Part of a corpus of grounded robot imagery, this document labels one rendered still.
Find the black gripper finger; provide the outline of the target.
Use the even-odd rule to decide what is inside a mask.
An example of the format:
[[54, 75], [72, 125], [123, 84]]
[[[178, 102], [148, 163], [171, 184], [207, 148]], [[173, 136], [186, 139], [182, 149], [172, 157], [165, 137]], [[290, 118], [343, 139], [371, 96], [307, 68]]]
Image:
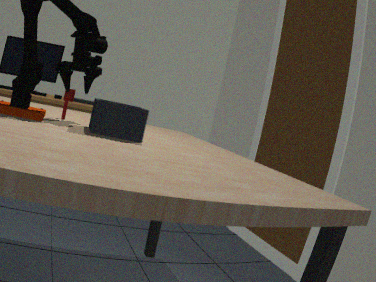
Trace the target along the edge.
[[73, 71], [64, 70], [62, 72], [58, 72], [60, 77], [62, 78], [62, 82], [64, 83], [64, 87], [66, 88], [66, 92], [70, 91], [70, 78]]
[[89, 92], [89, 89], [91, 87], [91, 84], [93, 82], [93, 80], [95, 80], [97, 77], [99, 77], [99, 75], [95, 75], [95, 74], [91, 74], [91, 75], [88, 75], [88, 76], [84, 76], [84, 90], [85, 90], [85, 94], [87, 94]]

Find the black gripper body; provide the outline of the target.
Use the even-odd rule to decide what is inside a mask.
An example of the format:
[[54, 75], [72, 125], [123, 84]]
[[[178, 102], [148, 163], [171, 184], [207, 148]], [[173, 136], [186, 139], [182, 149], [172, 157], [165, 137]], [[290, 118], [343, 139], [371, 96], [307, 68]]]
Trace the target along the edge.
[[84, 51], [84, 54], [88, 54], [88, 52], [89, 52], [89, 50], [86, 49], [86, 48], [84, 48], [84, 49], [81, 49], [81, 48], [74, 49], [74, 52], [72, 52], [72, 54], [71, 54], [71, 56], [73, 55], [72, 62], [71, 61], [70, 62], [61, 61], [58, 64], [56, 64], [56, 70], [60, 71], [60, 72], [62, 72], [64, 70], [69, 70], [69, 71], [76, 70], [76, 71], [79, 71], [79, 72], [84, 72], [86, 76], [91, 75], [91, 74], [102, 75], [102, 69], [100, 67], [97, 67], [97, 68], [95, 68], [93, 66], [88, 67], [86, 64], [83, 64], [83, 63], [81, 63], [81, 65], [77, 64], [77, 59], [78, 59], [81, 51]]

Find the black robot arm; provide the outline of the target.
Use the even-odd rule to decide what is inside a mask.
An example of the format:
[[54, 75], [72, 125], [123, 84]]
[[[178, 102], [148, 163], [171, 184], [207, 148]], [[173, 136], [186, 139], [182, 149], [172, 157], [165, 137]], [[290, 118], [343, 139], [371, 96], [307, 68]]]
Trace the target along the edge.
[[[43, 63], [39, 63], [37, 59], [37, 23], [38, 14], [40, 12], [43, 1], [48, 0], [20, 0], [21, 10], [24, 16], [24, 60], [21, 66], [20, 75], [12, 80], [12, 96], [10, 107], [27, 109], [30, 107], [31, 91], [41, 81], [44, 75]], [[75, 37], [75, 47], [88, 49], [90, 52], [104, 54], [108, 47], [105, 36], [100, 36], [97, 27], [96, 18], [90, 14], [81, 11], [70, 0], [50, 0], [56, 7], [73, 21], [77, 31], [70, 35]], [[89, 33], [91, 32], [91, 33]], [[83, 63], [88, 67], [101, 65], [102, 56], [92, 57], [91, 53], [84, 54], [81, 51], [77, 59], [77, 64]], [[82, 62], [81, 62], [82, 61]]]

